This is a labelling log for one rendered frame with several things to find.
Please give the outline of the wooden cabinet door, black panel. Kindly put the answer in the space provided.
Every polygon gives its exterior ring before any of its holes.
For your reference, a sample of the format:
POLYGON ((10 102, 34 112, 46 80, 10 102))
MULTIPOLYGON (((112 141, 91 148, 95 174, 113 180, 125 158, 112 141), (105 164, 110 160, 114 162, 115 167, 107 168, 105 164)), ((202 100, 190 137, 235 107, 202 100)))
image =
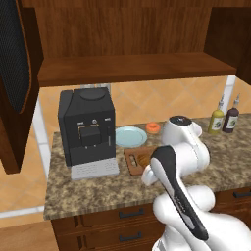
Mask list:
POLYGON ((0 0, 0 161, 8 175, 22 168, 42 62, 35 11, 0 0))

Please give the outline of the wooden cutting board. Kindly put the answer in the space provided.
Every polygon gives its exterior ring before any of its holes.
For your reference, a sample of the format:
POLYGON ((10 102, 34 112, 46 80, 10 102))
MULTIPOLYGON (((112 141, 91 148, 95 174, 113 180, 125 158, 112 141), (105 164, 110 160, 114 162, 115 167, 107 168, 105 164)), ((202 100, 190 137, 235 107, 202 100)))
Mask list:
POLYGON ((156 146, 144 146, 124 150, 125 160, 132 176, 141 176, 145 169, 138 164, 137 157, 140 154, 149 154, 151 157, 155 149, 156 146))

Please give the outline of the black coffee machine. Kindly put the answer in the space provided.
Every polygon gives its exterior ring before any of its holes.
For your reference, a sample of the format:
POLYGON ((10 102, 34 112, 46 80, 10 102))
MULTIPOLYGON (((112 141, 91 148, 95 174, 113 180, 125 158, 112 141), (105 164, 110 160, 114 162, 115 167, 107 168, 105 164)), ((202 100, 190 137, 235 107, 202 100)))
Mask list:
POLYGON ((115 107, 107 87, 62 91, 58 121, 72 180, 120 173, 115 107))

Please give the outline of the brown croissant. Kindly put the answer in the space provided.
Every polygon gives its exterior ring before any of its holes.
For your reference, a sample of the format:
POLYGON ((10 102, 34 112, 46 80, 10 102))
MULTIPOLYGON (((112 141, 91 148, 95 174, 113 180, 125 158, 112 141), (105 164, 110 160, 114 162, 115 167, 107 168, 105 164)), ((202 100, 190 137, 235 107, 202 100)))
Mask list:
POLYGON ((150 164, 150 155, 149 154, 140 154, 137 157, 137 162, 142 168, 146 168, 150 164))

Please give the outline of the dark wooden cabinet door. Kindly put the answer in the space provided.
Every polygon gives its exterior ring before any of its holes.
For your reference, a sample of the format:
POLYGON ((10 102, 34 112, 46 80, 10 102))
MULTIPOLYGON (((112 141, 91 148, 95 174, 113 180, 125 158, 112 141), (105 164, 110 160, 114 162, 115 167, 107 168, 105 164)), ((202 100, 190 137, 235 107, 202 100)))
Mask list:
POLYGON ((251 7, 213 8, 204 51, 251 85, 251 7))

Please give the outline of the wooden drawer front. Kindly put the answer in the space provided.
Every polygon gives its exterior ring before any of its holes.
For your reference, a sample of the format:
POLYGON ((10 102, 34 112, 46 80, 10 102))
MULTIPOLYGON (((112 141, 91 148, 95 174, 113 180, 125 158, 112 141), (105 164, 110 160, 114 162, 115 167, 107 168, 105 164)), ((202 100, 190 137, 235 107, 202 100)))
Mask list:
POLYGON ((130 244, 137 240, 150 240, 160 237, 164 231, 164 226, 157 222, 150 222, 142 225, 121 226, 120 228, 98 230, 89 233, 86 239, 87 248, 100 248, 105 246, 114 246, 116 244, 130 244), (122 237, 137 235, 141 231, 142 237, 132 241, 119 241, 119 235, 122 237))
POLYGON ((251 208, 251 196, 234 198, 233 192, 243 193, 250 190, 251 187, 244 187, 216 192, 216 205, 213 212, 234 213, 248 211, 251 208))
POLYGON ((101 226, 112 223, 125 222, 128 220, 144 219, 146 217, 151 217, 151 216, 153 216, 152 203, 81 215, 79 217, 79 223, 82 226, 101 226), (137 212, 139 208, 144 209, 144 215, 124 218, 124 219, 119 218, 119 212, 123 212, 125 214, 130 212, 137 212))

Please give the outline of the open wooden wall cabinet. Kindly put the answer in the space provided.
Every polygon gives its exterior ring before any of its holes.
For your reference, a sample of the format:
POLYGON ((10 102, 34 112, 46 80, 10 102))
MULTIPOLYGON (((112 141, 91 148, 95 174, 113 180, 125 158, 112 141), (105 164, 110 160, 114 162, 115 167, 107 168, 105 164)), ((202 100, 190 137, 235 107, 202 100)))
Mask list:
POLYGON ((251 0, 22 0, 44 61, 41 86, 236 75, 204 51, 213 8, 251 0))

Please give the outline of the yellow-green bottle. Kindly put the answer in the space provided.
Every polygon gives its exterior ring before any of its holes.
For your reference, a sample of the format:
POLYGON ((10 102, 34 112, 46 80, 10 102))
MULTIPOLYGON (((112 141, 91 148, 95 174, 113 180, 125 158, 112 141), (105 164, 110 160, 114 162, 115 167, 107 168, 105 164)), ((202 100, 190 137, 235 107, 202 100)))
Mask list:
POLYGON ((218 108, 212 113, 208 132, 210 134, 217 134, 222 126, 223 119, 224 119, 224 112, 223 112, 223 105, 224 105, 224 98, 221 98, 218 104, 218 108))

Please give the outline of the orange donut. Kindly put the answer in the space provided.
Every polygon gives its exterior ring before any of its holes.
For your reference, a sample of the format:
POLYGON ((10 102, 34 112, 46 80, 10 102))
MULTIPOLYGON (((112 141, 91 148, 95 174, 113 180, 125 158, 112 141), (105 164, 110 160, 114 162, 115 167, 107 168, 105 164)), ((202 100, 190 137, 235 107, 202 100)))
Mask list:
POLYGON ((157 134, 161 130, 161 126, 157 123, 148 123, 145 128, 146 131, 151 134, 157 134))

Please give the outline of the light blue plate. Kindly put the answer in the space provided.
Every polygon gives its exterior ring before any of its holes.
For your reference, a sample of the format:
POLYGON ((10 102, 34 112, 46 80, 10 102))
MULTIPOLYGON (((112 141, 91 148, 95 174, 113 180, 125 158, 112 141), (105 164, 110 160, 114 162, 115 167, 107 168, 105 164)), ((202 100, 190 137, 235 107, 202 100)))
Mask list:
POLYGON ((147 140, 146 132, 136 126, 122 126, 116 129, 116 144, 124 148, 135 148, 147 140))

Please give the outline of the dark red bottle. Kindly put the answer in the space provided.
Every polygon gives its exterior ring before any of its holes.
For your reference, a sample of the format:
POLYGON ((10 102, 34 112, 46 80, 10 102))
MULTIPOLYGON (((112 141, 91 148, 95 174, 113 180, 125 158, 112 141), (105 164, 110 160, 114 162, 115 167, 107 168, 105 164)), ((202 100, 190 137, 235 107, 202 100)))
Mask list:
POLYGON ((239 104, 239 97, 236 97, 236 99, 233 102, 233 106, 231 109, 229 109, 226 113, 225 122, 222 128, 222 131, 225 133, 233 133, 233 130, 236 126, 239 111, 237 109, 237 106, 239 104))

